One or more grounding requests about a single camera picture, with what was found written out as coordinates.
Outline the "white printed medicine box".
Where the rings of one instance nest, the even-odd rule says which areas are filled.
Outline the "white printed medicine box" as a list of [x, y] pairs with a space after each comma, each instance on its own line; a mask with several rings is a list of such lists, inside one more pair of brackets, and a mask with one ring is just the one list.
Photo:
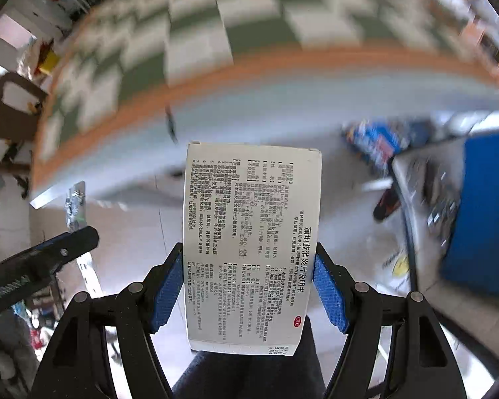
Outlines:
[[319, 150], [194, 142], [185, 168], [185, 316], [193, 350], [292, 356], [318, 237]]

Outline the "white plastic bag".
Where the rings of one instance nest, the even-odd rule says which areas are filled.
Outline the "white plastic bag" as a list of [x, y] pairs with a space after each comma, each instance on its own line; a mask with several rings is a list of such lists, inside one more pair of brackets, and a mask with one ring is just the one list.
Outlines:
[[408, 252], [399, 249], [384, 260], [381, 265], [381, 274], [386, 282], [404, 280], [409, 277]]

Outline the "blue seat cushion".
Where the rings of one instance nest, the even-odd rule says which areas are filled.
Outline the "blue seat cushion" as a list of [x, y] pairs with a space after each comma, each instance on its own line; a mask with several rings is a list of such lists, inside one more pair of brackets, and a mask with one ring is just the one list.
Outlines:
[[499, 133], [464, 145], [461, 203], [441, 277], [499, 298]]

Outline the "person's black fleece legs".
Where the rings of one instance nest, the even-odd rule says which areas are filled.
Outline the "person's black fleece legs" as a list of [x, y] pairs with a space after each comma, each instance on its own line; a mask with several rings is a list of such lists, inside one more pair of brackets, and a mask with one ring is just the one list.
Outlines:
[[321, 398], [324, 392], [309, 318], [293, 356], [200, 351], [173, 386], [175, 398]]

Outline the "red black slipper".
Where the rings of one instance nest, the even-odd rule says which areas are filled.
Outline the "red black slipper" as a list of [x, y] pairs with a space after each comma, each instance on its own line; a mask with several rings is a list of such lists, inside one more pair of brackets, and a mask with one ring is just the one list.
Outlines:
[[385, 190], [376, 204], [372, 216], [377, 222], [383, 222], [401, 206], [398, 193], [391, 187]]

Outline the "dark wooden chair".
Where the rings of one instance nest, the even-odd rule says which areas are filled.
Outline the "dark wooden chair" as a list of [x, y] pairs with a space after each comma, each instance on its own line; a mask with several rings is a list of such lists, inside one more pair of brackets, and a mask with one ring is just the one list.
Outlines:
[[30, 80], [15, 72], [7, 72], [0, 77], [0, 139], [13, 142], [35, 141], [40, 115], [26, 113], [3, 102], [5, 85], [17, 85], [44, 104], [48, 94]]

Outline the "white office chair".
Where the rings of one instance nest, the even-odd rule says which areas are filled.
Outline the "white office chair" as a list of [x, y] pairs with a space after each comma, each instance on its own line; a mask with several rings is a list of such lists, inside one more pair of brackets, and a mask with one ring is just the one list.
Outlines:
[[499, 377], [499, 299], [479, 296], [442, 279], [440, 267], [449, 247], [444, 225], [428, 224], [431, 212], [441, 212], [423, 199], [429, 167], [438, 183], [460, 194], [464, 175], [464, 138], [428, 144], [399, 153], [389, 161], [405, 221], [410, 287], [427, 298], [439, 322], [451, 333], [451, 344], [463, 364], [463, 354], [480, 362], [494, 379]]

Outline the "white table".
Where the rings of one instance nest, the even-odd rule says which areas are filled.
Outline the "white table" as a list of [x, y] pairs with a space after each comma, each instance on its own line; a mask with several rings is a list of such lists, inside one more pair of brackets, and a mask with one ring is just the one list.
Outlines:
[[80, 141], [71, 163], [34, 189], [35, 209], [62, 201], [85, 182], [91, 200], [108, 199], [159, 171], [185, 162], [192, 141], [280, 143], [329, 132], [341, 124], [436, 114], [499, 112], [499, 90], [478, 80], [426, 72], [361, 72], [235, 86], [170, 107], [176, 134], [161, 114]]

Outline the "blue printed carton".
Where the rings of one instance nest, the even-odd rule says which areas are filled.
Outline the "blue printed carton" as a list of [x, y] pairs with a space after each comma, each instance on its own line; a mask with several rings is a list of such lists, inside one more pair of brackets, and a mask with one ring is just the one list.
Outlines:
[[433, 135], [427, 121], [363, 120], [346, 126], [342, 138], [377, 177], [389, 175], [389, 161], [410, 148], [426, 145]]

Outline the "checkered green white mat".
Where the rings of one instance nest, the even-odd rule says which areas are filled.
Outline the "checkered green white mat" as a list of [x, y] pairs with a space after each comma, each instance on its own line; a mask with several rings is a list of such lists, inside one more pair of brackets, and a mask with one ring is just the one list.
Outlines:
[[497, 86], [425, 0], [108, 0], [85, 17], [53, 77], [34, 186], [187, 97], [281, 70], [350, 63]]

